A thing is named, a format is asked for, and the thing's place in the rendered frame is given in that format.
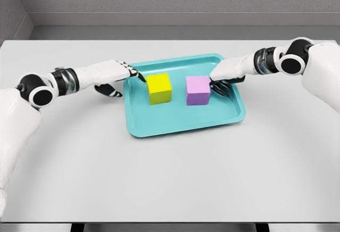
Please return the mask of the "yellow cube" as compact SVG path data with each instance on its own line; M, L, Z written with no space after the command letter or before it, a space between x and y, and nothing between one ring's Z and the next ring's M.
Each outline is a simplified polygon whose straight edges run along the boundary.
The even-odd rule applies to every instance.
M172 99L172 86L167 73L146 77L150 105L163 104Z

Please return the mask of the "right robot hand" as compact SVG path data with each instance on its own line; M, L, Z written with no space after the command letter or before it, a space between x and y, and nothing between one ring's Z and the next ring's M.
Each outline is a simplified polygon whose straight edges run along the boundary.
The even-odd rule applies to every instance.
M225 97L232 89L231 84L245 80L245 73L241 69L243 58L228 58L221 60L210 73L210 88Z

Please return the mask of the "pink cube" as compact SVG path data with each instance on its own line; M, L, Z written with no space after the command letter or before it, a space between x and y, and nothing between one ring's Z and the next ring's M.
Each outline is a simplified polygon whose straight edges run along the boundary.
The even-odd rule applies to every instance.
M186 104L207 105L210 98L210 85L208 76L187 76L186 77Z

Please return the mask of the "teal rectangular tray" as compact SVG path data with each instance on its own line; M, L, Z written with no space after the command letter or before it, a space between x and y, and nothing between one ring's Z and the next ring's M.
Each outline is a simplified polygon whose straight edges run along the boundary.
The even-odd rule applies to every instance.
M207 105L188 106L185 78L209 75L223 59L219 54L203 54L133 63L143 76L167 73L172 85L172 99L150 105L148 88L137 78L123 82L127 130L138 138L240 122L246 115L236 85L225 97L212 92Z

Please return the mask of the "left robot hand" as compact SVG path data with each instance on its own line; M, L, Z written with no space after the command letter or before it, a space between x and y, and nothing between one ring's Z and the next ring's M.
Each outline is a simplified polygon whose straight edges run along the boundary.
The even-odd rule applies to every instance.
M107 97L120 98L123 94L117 91L113 83L122 81L130 77L137 77L143 83L146 83L144 76L126 62L109 60L95 64L95 90Z

